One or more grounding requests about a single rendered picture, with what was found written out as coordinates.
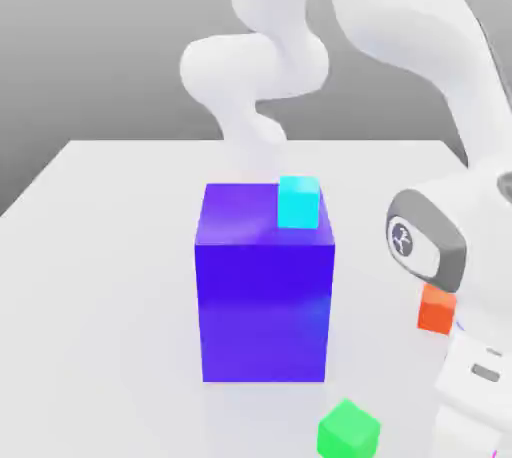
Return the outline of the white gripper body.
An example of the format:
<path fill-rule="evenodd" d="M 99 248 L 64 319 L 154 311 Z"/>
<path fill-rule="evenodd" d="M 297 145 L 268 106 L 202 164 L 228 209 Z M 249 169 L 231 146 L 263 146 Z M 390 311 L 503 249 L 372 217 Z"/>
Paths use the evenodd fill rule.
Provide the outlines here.
<path fill-rule="evenodd" d="M 512 458 L 512 434 L 443 405 L 433 427 L 433 458 Z"/>

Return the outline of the small green cube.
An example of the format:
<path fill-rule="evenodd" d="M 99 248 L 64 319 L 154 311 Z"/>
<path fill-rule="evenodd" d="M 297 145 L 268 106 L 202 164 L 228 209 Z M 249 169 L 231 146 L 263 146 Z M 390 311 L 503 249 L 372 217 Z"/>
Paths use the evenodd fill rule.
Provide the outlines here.
<path fill-rule="evenodd" d="M 373 458 L 380 431 L 378 419 L 344 399 L 320 421 L 317 452 L 322 458 Z"/>

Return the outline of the small orange cube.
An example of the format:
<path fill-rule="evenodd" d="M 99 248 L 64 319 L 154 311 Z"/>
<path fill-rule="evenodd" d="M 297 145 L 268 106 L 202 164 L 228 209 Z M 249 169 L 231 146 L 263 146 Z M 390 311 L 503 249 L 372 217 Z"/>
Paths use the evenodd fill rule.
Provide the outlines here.
<path fill-rule="evenodd" d="M 456 296 L 431 284 L 423 286 L 417 327 L 421 330 L 448 336 L 456 309 Z"/>

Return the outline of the small cyan cube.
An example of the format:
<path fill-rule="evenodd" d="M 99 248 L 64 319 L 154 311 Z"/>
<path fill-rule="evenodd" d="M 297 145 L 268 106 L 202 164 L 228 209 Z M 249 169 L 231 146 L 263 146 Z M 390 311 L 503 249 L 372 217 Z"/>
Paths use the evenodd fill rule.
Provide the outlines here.
<path fill-rule="evenodd" d="M 278 184 L 279 228 L 316 229 L 319 225 L 320 184 L 313 176 L 281 176 Z"/>

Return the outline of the large blue box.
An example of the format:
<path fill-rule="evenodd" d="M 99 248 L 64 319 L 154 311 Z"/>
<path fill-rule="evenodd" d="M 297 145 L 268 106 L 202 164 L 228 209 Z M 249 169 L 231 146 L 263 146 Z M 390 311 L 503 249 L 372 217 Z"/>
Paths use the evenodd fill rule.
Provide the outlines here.
<path fill-rule="evenodd" d="M 208 383 L 325 379 L 335 240 L 277 224 L 275 184 L 207 184 L 195 237 L 202 377 Z"/>

